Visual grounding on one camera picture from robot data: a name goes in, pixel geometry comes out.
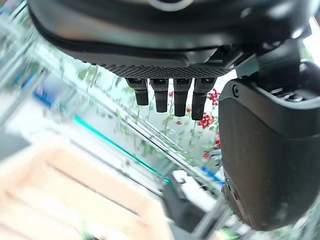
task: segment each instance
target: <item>wooden slat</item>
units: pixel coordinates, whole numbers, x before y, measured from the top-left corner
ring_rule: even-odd
[[[146,231],[144,223],[137,215],[52,168],[48,168],[41,178],[30,184],[54,196],[68,208],[95,219],[104,226],[119,229],[129,236],[135,236],[137,231]]]
[[[32,240],[81,240],[73,228],[45,217],[21,202],[10,200],[0,223]]]
[[[145,195],[119,177],[106,172],[104,167],[96,165],[79,154],[60,149],[55,152],[50,164],[140,215],[146,210],[148,198]]]
[[[161,203],[152,199],[148,202],[146,208],[147,211],[143,220],[147,224],[147,239],[174,240]]]
[[[31,238],[24,237],[16,232],[8,229],[5,226],[0,226],[0,239],[1,240],[31,240]]]
[[[86,231],[99,239],[102,237],[108,239],[109,236],[116,235],[117,240],[129,240],[129,237],[124,233],[116,232],[114,229],[105,227],[95,219],[80,215],[79,212],[63,205],[54,199],[54,197],[45,194],[35,187],[26,186],[14,189],[9,194],[27,206],[31,206],[33,210],[80,232]]]

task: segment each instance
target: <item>screw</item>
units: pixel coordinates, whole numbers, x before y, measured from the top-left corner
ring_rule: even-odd
[[[239,97],[239,87],[237,85],[233,85],[232,87],[233,95],[238,98]]]

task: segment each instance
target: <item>teal stripe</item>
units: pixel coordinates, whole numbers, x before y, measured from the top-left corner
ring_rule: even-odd
[[[93,126],[91,126],[90,124],[86,123],[85,121],[83,121],[78,115],[74,115],[73,116],[73,120],[75,123],[81,125],[82,127],[85,127],[87,130],[89,130],[91,133],[95,134],[96,136],[98,136],[99,138],[103,139],[108,145],[110,145],[111,147],[115,148],[116,150],[118,150],[119,152],[123,153],[124,155],[126,155],[127,157],[129,157],[130,159],[134,160],[136,163],[142,165],[143,167],[145,167],[146,169],[148,169],[150,172],[152,172],[153,174],[156,175],[160,175],[154,168],[152,168],[151,166],[149,166],[148,164],[146,164],[145,162],[141,161],[140,159],[138,159],[136,156],[132,155],[130,152],[128,152],[127,150],[125,150],[123,147],[119,146],[118,144],[116,144],[115,142],[113,142],[112,140],[110,140],[109,138],[107,138],[105,135],[103,135],[101,132],[99,132],[98,130],[96,130]],[[169,182],[169,179],[165,178],[163,179],[164,182]]]

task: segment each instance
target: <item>perforated black surface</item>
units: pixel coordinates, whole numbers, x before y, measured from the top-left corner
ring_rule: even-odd
[[[224,68],[203,66],[158,67],[109,65],[105,66],[105,68],[119,77],[145,79],[217,78],[229,73],[229,70]]]

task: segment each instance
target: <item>wooden crate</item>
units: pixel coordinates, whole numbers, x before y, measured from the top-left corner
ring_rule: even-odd
[[[160,202],[67,143],[0,164],[0,240],[173,240]]]

